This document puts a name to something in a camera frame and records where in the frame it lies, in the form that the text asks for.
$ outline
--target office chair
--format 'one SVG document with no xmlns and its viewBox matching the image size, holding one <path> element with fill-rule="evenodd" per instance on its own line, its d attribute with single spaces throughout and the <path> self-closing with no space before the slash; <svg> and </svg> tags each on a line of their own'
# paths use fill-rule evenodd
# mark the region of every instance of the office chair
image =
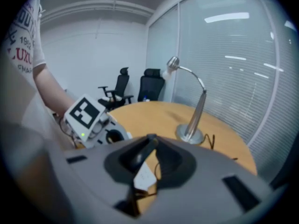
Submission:
<svg viewBox="0 0 299 224">
<path fill-rule="evenodd" d="M 272 180 L 270 185 L 277 189 L 282 185 L 288 183 L 292 178 L 292 174 L 295 174 L 295 169 L 298 168 L 299 164 L 299 132 L 293 142 L 293 146 L 286 158 L 286 161 L 282 168 L 280 169 L 279 173 L 276 177 Z"/>
<path fill-rule="evenodd" d="M 160 69 L 146 69 L 140 79 L 138 102 L 146 96 L 149 100 L 158 100 L 165 80 L 160 76 Z"/>
<path fill-rule="evenodd" d="M 106 91 L 106 88 L 108 86 L 100 86 L 99 89 L 103 89 L 106 97 L 113 98 L 112 101 L 107 101 L 104 99 L 99 99 L 98 102 L 105 106 L 108 110 L 112 110 L 115 108 L 118 108 L 120 106 L 123 106 L 126 103 L 126 99 L 128 99 L 129 104 L 131 103 L 132 95 L 124 96 L 125 89 L 127 87 L 128 81 L 129 81 L 129 75 L 128 75 L 128 67 L 122 68 L 120 70 L 120 75 L 117 77 L 117 83 L 114 90 Z"/>
</svg>

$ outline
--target forearm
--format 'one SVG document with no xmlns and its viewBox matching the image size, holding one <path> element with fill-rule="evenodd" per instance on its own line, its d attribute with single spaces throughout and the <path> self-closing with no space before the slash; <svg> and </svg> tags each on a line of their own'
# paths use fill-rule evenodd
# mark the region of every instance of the forearm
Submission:
<svg viewBox="0 0 299 224">
<path fill-rule="evenodd" d="M 48 70 L 46 64 L 33 69 L 34 81 L 45 105 L 60 116 L 74 103 Z"/>
</svg>

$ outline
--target desk lamp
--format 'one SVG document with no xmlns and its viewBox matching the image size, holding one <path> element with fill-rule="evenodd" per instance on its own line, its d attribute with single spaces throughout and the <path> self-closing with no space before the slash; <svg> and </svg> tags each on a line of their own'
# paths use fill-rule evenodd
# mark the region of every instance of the desk lamp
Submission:
<svg viewBox="0 0 299 224">
<path fill-rule="evenodd" d="M 204 104 L 206 100 L 206 88 L 203 84 L 202 80 L 198 78 L 197 75 L 195 75 L 190 69 L 179 66 L 179 58 L 176 56 L 173 56 L 167 63 L 167 70 L 163 72 L 162 77 L 165 80 L 168 80 L 171 76 L 171 73 L 177 69 L 182 69 L 190 72 L 193 74 L 198 82 L 200 83 L 200 86 L 203 90 L 200 99 L 197 103 L 197 106 L 195 108 L 194 114 L 192 115 L 192 118 L 189 122 L 189 124 L 181 124 L 177 126 L 176 129 L 176 136 L 181 139 L 182 141 L 188 142 L 190 144 L 199 144 L 203 141 L 204 135 L 202 132 L 197 128 L 200 117 L 202 115 L 202 111 L 204 109 Z"/>
</svg>

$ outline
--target lamp base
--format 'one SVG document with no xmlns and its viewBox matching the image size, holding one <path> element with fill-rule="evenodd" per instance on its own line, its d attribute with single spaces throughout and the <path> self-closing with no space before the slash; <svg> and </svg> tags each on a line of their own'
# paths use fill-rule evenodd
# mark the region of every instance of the lamp base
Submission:
<svg viewBox="0 0 299 224">
<path fill-rule="evenodd" d="M 189 140 L 187 140 L 187 138 L 185 137 L 185 132 L 187 127 L 188 125 L 177 126 L 177 130 L 176 130 L 177 138 L 189 144 L 200 144 L 204 140 L 204 136 L 202 132 L 199 129 L 197 129 L 195 134 Z"/>
</svg>

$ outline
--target table top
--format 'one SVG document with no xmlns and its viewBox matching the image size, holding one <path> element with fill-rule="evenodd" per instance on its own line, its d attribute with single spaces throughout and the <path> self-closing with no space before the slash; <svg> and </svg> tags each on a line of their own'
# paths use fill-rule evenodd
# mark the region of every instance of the table top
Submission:
<svg viewBox="0 0 299 224">
<path fill-rule="evenodd" d="M 177 139 L 176 127 L 179 124 L 188 124 L 193 113 L 192 107 L 160 101 L 133 103 L 110 112 L 133 138 L 155 133 L 172 139 Z M 236 162 L 251 173 L 257 174 L 249 148 L 227 124 L 210 114 L 203 113 L 198 128 L 210 138 L 215 135 L 214 151 L 230 158 L 237 158 Z M 200 146 L 210 148 L 207 139 Z"/>
</svg>

